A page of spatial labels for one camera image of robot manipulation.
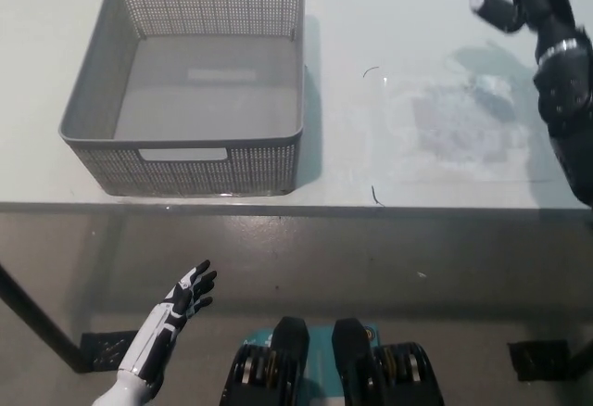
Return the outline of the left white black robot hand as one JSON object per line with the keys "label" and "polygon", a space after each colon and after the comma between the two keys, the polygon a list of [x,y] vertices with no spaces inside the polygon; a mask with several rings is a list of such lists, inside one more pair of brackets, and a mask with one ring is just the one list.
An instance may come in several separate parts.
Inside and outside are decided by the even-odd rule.
{"label": "left white black robot hand", "polygon": [[118,372],[151,387],[164,375],[178,335],[187,322],[212,303],[208,294],[217,272],[205,260],[183,276],[149,313],[123,357]]}

